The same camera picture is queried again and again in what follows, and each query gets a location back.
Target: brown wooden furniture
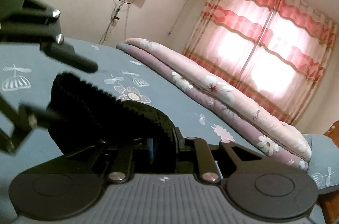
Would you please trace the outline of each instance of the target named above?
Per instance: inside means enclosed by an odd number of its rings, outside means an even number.
[[[339,121],[336,121],[324,135],[330,137],[339,147]],[[326,224],[334,223],[339,218],[339,190],[319,195],[318,202]]]

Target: gray gripper base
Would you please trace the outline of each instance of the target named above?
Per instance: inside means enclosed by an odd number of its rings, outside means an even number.
[[[44,222],[19,216],[13,224],[261,224],[237,211],[221,190],[193,175],[136,174],[110,185],[87,211],[65,220]],[[313,224],[302,218],[290,224]]]

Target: blue pillow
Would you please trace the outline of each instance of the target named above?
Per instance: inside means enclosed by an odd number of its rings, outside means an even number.
[[[312,149],[307,173],[317,184],[319,194],[338,190],[339,148],[324,135],[304,134],[304,137]]]

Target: blue bed sheet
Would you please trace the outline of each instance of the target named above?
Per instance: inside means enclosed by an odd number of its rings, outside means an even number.
[[[96,61],[99,71],[86,74],[51,60],[37,45],[5,44],[0,50],[1,95],[15,108],[20,102],[45,108],[55,76],[71,71],[116,97],[138,100],[160,109],[180,128],[184,137],[196,136],[210,144],[218,144],[218,132],[226,130],[236,143],[261,153],[211,111],[123,51],[80,40],[66,39],[66,42],[74,45],[77,53]],[[111,119],[114,127],[119,119],[114,116]],[[12,129],[11,123],[2,115],[0,128],[8,134]],[[43,129],[35,130],[16,156],[0,153],[0,223],[10,223],[16,217],[8,198],[11,180],[20,172],[61,154]]]

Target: red and beige curtain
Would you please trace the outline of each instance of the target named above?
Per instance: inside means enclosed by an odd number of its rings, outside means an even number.
[[[323,77],[337,32],[301,0],[208,0],[183,53],[294,123]]]

